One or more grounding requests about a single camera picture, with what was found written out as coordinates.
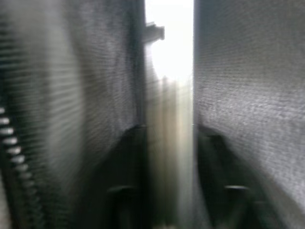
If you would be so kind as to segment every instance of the zipper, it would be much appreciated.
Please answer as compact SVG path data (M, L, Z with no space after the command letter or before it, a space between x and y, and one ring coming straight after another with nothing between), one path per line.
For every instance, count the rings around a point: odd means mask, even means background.
M0 103L1 170L13 228L44 229L45 214L37 185L15 132L12 119Z

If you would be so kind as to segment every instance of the dark fabric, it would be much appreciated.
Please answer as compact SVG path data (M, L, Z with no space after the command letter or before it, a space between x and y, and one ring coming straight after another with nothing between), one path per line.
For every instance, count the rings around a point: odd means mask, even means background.
M197 122L251 165L291 229L305 228L305 3L199 0Z
M1 0L0 85L51 228L139 123L137 3Z

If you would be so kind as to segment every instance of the zipper teeth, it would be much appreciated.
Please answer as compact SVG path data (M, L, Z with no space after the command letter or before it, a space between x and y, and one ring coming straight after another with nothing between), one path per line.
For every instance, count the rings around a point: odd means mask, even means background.
M19 140L15 135L11 119L3 106L0 106L0 141L4 146L5 158L9 161L12 173L22 189L23 201L28 214L27 217L30 220L30 227L33 229L45 228L45 217L33 175Z

